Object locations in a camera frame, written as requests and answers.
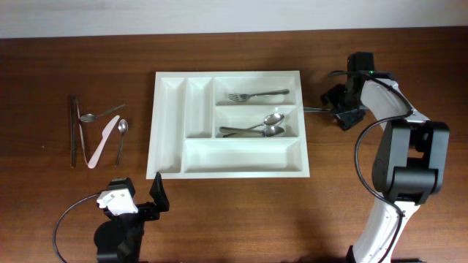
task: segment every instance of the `cutlery tray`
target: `cutlery tray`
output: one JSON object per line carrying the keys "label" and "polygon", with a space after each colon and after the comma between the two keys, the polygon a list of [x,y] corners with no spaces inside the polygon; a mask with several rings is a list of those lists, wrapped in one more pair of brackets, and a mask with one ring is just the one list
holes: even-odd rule
{"label": "cutlery tray", "polygon": [[[287,95],[227,98],[285,88]],[[219,132],[272,113],[285,116],[283,137]],[[309,177],[299,72],[157,72],[146,178],[156,172],[164,179]]]}

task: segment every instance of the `white tray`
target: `white tray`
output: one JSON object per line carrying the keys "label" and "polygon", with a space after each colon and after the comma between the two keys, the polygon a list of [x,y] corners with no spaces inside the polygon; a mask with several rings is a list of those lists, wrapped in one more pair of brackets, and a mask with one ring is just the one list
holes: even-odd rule
{"label": "white tray", "polygon": [[[146,178],[309,177],[299,71],[157,72]],[[231,93],[289,88],[288,95],[233,102]],[[220,126],[247,128],[284,113],[283,137],[222,138]]]}

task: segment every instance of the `robotic arm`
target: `robotic arm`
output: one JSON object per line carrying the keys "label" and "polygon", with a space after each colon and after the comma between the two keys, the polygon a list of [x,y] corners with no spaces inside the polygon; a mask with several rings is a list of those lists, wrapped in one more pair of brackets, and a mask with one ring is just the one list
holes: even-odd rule
{"label": "robotic arm", "polygon": [[[351,55],[348,72],[332,75],[348,75],[346,85],[337,85],[322,96],[333,105],[333,116],[343,130],[362,120],[366,111],[362,105],[377,121],[401,116],[380,124],[384,134],[372,169],[374,188],[386,202],[375,198],[366,228],[347,254],[348,262],[390,263],[394,245],[412,214],[442,187],[449,129],[414,109],[390,73],[376,72],[372,53]],[[409,157],[410,148],[423,153],[422,158]],[[400,208],[403,218],[391,204]]]}

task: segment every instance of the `small spoon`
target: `small spoon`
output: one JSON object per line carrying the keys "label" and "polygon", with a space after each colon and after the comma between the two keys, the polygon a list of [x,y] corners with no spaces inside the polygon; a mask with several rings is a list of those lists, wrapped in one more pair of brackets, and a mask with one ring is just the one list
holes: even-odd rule
{"label": "small spoon", "polygon": [[117,128],[118,128],[118,131],[122,134],[122,139],[120,139],[120,146],[118,147],[116,166],[118,166],[118,163],[120,162],[120,155],[122,153],[122,148],[124,146],[124,135],[129,130],[129,124],[124,119],[121,119],[120,122],[118,123]]}
{"label": "small spoon", "polygon": [[[266,116],[263,119],[262,123],[260,123],[258,125],[255,125],[255,126],[252,126],[252,127],[249,127],[247,129],[255,129],[258,126],[265,126],[265,127],[278,126],[283,121],[284,121],[284,114],[283,113],[274,113],[274,114],[270,114],[270,115]],[[236,134],[237,133],[225,134],[222,137],[227,138],[227,137],[231,137],[231,136],[236,135]]]}
{"label": "small spoon", "polygon": [[237,128],[230,128],[230,127],[219,127],[219,131],[223,133],[228,132],[235,132],[235,133],[255,133],[260,134],[262,137],[281,137],[283,136],[285,130],[280,126],[271,126],[266,127],[262,131],[257,130],[249,130],[249,129],[237,129]]}
{"label": "small spoon", "polygon": [[94,114],[91,114],[91,113],[82,115],[82,116],[80,117],[80,121],[82,121],[82,122],[95,122],[96,119],[98,119],[98,117],[101,117],[101,116],[104,116],[104,115],[106,115],[106,114],[109,114],[109,113],[113,112],[114,110],[118,110],[118,109],[122,108],[123,106],[125,106],[125,104],[122,104],[122,105],[120,105],[120,106],[117,106],[117,107],[115,107],[115,108],[113,108],[113,109],[110,109],[110,110],[108,110],[108,111],[106,111],[106,112],[104,112],[104,113],[101,113],[101,114],[99,114],[99,115],[94,115]]}

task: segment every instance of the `pink knife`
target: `pink knife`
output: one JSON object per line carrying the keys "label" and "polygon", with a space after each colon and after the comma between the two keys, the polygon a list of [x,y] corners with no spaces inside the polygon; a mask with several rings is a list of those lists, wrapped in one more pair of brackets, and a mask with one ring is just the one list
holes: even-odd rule
{"label": "pink knife", "polygon": [[110,132],[113,130],[114,126],[116,125],[117,121],[119,120],[120,116],[117,115],[114,117],[109,123],[105,126],[102,130],[102,140],[97,146],[96,151],[94,151],[93,156],[89,159],[88,168],[93,169],[96,167],[97,162],[99,161],[99,157],[101,157],[102,150],[104,149],[105,142],[107,141]]}

